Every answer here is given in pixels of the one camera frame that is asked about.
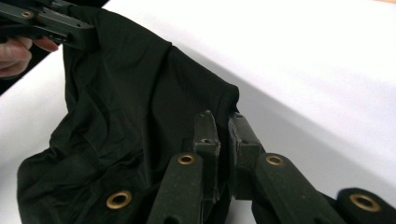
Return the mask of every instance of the black plastic part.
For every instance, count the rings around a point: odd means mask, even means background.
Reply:
[[[220,141],[210,111],[195,116],[193,148],[204,160],[204,200],[219,200],[218,173]]]
[[[30,6],[35,1],[34,0],[19,0],[19,1],[0,0],[0,2],[12,4],[17,7],[22,7],[22,6]],[[105,3],[108,2],[108,0],[69,0],[68,2],[78,4],[79,6],[102,7]],[[7,40],[5,37],[3,37],[3,43],[5,42],[7,42]],[[37,46],[32,46],[30,51],[32,52],[33,58],[24,72],[22,72],[16,78],[13,78],[11,80],[0,79],[0,95],[3,94],[5,91],[7,91],[15,83],[17,83],[18,80],[20,80],[26,73],[28,73],[32,68],[34,68],[39,62],[41,62],[49,54],[48,52],[44,51],[43,49]]]
[[[37,3],[41,3],[46,7],[50,7],[52,5],[52,2],[55,2],[53,0],[36,0]]]
[[[191,157],[193,161],[183,158]],[[148,224],[202,223],[203,160],[196,153],[176,154],[169,161]]]
[[[336,206],[351,224],[396,224],[396,210],[377,195],[364,189],[343,189]]]
[[[35,25],[8,25],[0,27],[0,38],[7,38],[7,36],[24,36],[31,39],[40,39],[43,35],[57,43],[68,43],[69,35],[67,33],[61,33],[54,30],[50,30],[47,27],[35,26]]]
[[[251,211],[256,223],[281,224],[279,218],[276,216],[274,208],[269,203],[262,204],[259,203],[259,201],[253,201],[251,204]]]
[[[58,10],[60,7],[69,7],[69,6],[75,6],[76,4],[73,3],[69,3],[66,1],[62,1],[62,0],[54,0],[54,1],[50,1],[50,0],[44,0],[44,1],[48,1],[51,2],[50,3],[50,8],[54,9],[54,10]]]
[[[345,223],[286,157],[274,153],[261,154],[255,175],[257,193],[274,207],[281,223]]]
[[[264,152],[248,120],[239,113],[230,115],[230,192],[236,200],[252,200],[253,173],[257,158]]]
[[[35,13],[33,11],[25,8],[14,7],[3,2],[0,2],[0,17],[25,25],[33,24],[35,22]]]
[[[52,33],[47,37],[55,42],[81,50],[94,50],[99,47],[96,28],[88,23],[48,8],[43,8],[37,20],[46,24],[46,30]]]

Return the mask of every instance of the white table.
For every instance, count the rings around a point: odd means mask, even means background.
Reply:
[[[396,206],[396,5],[377,1],[111,0],[118,12],[237,85],[265,149],[320,191]],[[65,115],[62,53],[0,97],[0,223],[18,223],[16,172]],[[233,202],[228,223],[255,223]]]

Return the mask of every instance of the metal eyelet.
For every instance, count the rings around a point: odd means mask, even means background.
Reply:
[[[182,165],[190,165],[194,163],[194,157],[191,155],[183,155],[177,158],[177,161]]]
[[[282,165],[284,163],[283,159],[278,156],[267,156],[265,159],[268,163],[273,165]]]
[[[132,194],[128,190],[121,190],[108,197],[106,205],[110,209],[121,209],[128,205],[132,200]]]
[[[371,197],[359,193],[349,195],[350,201],[352,201],[359,208],[368,212],[379,212],[381,206]]]

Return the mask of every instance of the finger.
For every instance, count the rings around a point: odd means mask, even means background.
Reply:
[[[34,40],[33,42],[41,49],[44,49],[48,52],[53,52],[58,49],[58,45],[56,45],[52,40],[48,39],[45,36],[43,36],[43,38],[41,39]]]
[[[17,39],[10,38],[7,43],[0,44],[0,61],[29,61],[31,58],[30,51]]]
[[[15,63],[18,63],[18,62],[19,61],[2,61],[2,62],[0,62],[0,69],[10,67],[10,66],[12,66],[12,65],[14,65]]]
[[[13,64],[10,67],[0,69],[0,77],[13,77],[21,72],[23,72],[27,65],[29,64],[29,61],[24,61],[24,62],[18,62]]]
[[[26,37],[18,36],[17,40],[19,40],[27,49],[30,49],[33,45],[32,40]]]

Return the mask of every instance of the black cloth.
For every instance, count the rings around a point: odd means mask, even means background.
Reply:
[[[68,113],[49,148],[18,172],[23,223],[145,223],[172,155],[193,138],[195,114],[212,111],[222,143],[220,185],[228,167],[227,121],[238,89],[140,25],[103,9],[64,8],[97,28],[100,48],[64,47]],[[106,199],[133,200],[112,210]],[[227,190],[206,223],[224,221]]]

